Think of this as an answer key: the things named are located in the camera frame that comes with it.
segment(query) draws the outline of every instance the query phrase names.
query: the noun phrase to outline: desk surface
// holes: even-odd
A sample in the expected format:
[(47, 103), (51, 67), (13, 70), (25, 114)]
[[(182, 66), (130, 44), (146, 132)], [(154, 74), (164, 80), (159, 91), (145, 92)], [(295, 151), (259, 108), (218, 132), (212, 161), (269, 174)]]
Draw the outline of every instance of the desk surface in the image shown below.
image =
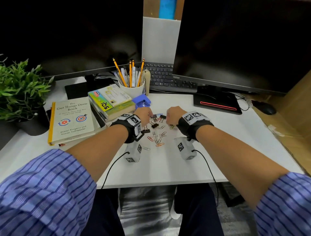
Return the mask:
[[(47, 99), (45, 109), (48, 110), (51, 107), (52, 101), (67, 99), (65, 85), (83, 81), (85, 81), (84, 78), (58, 81), (55, 90)], [(209, 117), (217, 128), (242, 140), (288, 170), (303, 173), (253, 109), (243, 111), (242, 115), (234, 115), (193, 107), (192, 95), (150, 94), (148, 97), (152, 102), (153, 113), (165, 114), (171, 106), (180, 106), (187, 111), (197, 110)], [(239, 100), (239, 102), (241, 106), (246, 106), (243, 101)], [(143, 150), (138, 163), (129, 163), (124, 158), (119, 159), (110, 170), (104, 188), (213, 182), (212, 175), (199, 153), (194, 159), (186, 161), (179, 156), (174, 148), (174, 138), (182, 136), (178, 130), (169, 130), (166, 125), (164, 129), (156, 130), (156, 132), (159, 131), (167, 131), (167, 137), (162, 140), (165, 145), (155, 147), (154, 142), (149, 141), (145, 135), (141, 139), (141, 144), (151, 150)], [(36, 156), (49, 149), (57, 148), (50, 147), (47, 144), (47, 138), (48, 132), (40, 136), (29, 136), (21, 130), (18, 131), (0, 151), (0, 181)], [(194, 147), (205, 156), (216, 181), (227, 181), (201, 144), (194, 142)], [(124, 144), (110, 164), (124, 153), (125, 148)], [(97, 182), (98, 188), (102, 186), (107, 171), (108, 168)]]

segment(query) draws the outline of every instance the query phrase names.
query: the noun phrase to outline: keyboard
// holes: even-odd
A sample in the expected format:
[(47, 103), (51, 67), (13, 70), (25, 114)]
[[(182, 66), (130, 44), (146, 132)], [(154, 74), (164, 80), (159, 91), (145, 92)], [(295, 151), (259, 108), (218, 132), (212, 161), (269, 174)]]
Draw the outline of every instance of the keyboard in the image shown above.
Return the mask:
[(197, 83), (173, 78), (173, 64), (145, 62), (144, 70), (151, 73), (150, 89), (171, 92), (197, 92)]

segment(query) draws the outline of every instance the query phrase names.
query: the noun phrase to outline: black pants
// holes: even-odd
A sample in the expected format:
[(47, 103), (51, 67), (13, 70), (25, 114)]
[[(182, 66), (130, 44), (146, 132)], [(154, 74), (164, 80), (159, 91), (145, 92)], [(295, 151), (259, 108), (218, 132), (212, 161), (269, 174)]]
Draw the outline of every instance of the black pants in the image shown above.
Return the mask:
[[(118, 191), (97, 190), (81, 236), (124, 235), (117, 208)], [(178, 185), (175, 211), (183, 215), (179, 236), (224, 235), (209, 184)]]

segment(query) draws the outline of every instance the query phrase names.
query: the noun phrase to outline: striped sleeve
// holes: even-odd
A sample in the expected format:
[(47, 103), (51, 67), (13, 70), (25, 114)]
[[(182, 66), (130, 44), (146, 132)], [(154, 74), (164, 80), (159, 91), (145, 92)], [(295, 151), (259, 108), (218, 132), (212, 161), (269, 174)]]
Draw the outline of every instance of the striped sleeve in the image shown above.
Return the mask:
[(259, 201), (255, 219), (259, 235), (311, 235), (311, 178), (290, 172)]
[(80, 235), (95, 191), (72, 155), (49, 150), (0, 184), (0, 235)]

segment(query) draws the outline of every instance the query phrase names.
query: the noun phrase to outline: pencil holder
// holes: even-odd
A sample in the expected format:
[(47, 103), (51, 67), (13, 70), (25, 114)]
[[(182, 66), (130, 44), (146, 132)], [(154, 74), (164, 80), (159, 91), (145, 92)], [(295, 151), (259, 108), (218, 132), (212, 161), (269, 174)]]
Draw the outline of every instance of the pencil holder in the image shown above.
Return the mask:
[(144, 90), (144, 86), (145, 86), (145, 81), (144, 83), (136, 88), (129, 88), (129, 87), (124, 87), (123, 85), (121, 85), (119, 83), (120, 89), (124, 92), (126, 92), (132, 99), (136, 98), (139, 95), (142, 95), (142, 92)]

